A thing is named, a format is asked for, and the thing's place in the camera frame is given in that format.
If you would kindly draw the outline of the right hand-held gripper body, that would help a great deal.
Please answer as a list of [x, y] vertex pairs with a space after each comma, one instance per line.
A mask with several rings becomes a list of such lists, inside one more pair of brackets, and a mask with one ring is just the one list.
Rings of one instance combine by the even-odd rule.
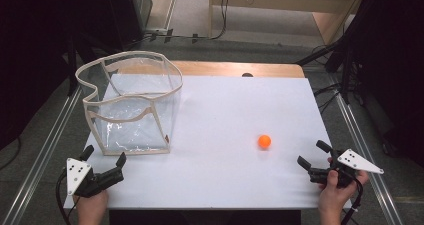
[[356, 178], [357, 171], [366, 171], [376, 174], [383, 174], [384, 170], [351, 149], [345, 151], [334, 150], [329, 153], [331, 162], [328, 168], [313, 168], [308, 172], [310, 181], [313, 183], [326, 184], [330, 170], [338, 172], [338, 187], [345, 188]]

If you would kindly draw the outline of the black stand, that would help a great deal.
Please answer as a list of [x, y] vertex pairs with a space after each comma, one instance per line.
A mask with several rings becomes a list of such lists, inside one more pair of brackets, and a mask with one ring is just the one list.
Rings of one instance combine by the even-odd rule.
[[330, 53], [330, 58], [325, 63], [325, 69], [328, 73], [335, 73], [340, 66], [343, 66], [339, 95], [346, 104], [349, 103], [348, 91], [350, 73], [353, 65], [353, 42], [354, 39], [360, 35], [360, 28], [365, 26], [366, 20], [370, 17], [375, 1], [376, 0], [362, 0], [357, 14], [353, 18], [346, 32], [338, 40], [296, 62], [297, 65], [304, 66], [313, 60]]
[[77, 70], [77, 54], [82, 57], [85, 63], [94, 61], [97, 59], [93, 51], [93, 47], [96, 45], [96, 40], [84, 33], [70, 34], [67, 38], [67, 58], [69, 66], [69, 90], [68, 96], [74, 94], [77, 88], [77, 80], [75, 78], [75, 72]]

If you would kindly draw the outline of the white board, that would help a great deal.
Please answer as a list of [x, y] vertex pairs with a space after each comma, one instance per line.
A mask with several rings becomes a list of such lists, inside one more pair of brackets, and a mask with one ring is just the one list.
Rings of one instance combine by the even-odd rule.
[[[268, 135], [268, 149], [258, 145]], [[170, 151], [134, 155], [111, 209], [308, 209], [320, 190], [297, 163], [327, 167], [329, 139], [305, 78], [186, 76]]]

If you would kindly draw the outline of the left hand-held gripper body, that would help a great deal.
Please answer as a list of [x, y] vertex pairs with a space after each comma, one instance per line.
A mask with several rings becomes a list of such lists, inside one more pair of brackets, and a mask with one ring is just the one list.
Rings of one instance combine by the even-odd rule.
[[90, 198], [124, 180], [122, 168], [94, 173], [90, 164], [73, 158], [67, 160], [67, 194]]

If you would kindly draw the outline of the person's left hand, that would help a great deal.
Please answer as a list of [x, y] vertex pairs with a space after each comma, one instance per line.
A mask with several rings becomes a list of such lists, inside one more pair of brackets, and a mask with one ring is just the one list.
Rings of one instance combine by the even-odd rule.
[[78, 219], [82, 218], [103, 218], [107, 203], [108, 203], [108, 193], [106, 190], [101, 191], [100, 193], [90, 197], [80, 197], [74, 196], [73, 200], [76, 204]]

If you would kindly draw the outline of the wooden table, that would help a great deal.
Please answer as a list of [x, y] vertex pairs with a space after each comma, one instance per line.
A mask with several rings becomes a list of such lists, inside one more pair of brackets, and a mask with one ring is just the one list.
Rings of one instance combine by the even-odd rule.
[[282, 77], [304, 78], [303, 69], [296, 64], [241, 63], [241, 62], [206, 62], [173, 61], [175, 68], [153, 65], [133, 65], [119, 68], [119, 74], [154, 74], [194, 76], [232, 76], [241, 77]]

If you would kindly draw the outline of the metal floor rail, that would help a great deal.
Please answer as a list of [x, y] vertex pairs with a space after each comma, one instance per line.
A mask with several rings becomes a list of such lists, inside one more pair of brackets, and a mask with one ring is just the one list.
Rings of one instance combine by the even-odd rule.
[[66, 98], [31, 169], [21, 183], [2, 225], [19, 225], [81, 94], [80, 86]]
[[350, 162], [346, 161], [345, 164], [351, 168], [367, 171], [370, 174], [371, 186], [387, 224], [404, 225], [394, 199], [384, 181], [384, 170], [376, 165], [359, 125], [356, 122], [351, 106], [346, 105], [340, 95], [337, 96], [337, 104], [353, 139], [355, 153], [358, 155], [358, 158], [353, 158]]

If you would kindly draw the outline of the dark curtain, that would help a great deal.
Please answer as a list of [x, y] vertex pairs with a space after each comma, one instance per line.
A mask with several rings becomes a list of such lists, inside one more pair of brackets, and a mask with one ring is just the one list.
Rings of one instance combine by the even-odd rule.
[[356, 18], [354, 61], [383, 147], [424, 167], [424, 0], [363, 0]]
[[69, 78], [67, 38], [88, 34], [92, 1], [0, 0], [0, 150]]

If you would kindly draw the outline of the clear plastic bag beige trim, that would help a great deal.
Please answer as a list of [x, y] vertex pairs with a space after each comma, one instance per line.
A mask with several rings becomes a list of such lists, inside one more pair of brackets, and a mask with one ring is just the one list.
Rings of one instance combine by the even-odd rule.
[[87, 124], [103, 154], [170, 151], [183, 78], [164, 55], [122, 52], [81, 66], [75, 77]]

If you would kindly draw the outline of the orange ball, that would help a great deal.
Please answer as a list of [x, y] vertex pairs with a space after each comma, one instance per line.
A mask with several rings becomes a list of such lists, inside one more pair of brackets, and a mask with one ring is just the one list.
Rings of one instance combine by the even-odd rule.
[[258, 138], [258, 145], [262, 149], [268, 149], [271, 143], [272, 140], [268, 135], [260, 135]]

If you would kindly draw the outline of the person's right hand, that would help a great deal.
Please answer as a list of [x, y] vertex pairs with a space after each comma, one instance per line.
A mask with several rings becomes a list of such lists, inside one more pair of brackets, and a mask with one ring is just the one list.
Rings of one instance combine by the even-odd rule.
[[345, 188], [338, 188], [338, 172], [330, 170], [327, 176], [327, 184], [322, 185], [322, 192], [319, 196], [319, 214], [341, 215], [343, 206], [357, 190], [357, 183], [352, 182]]

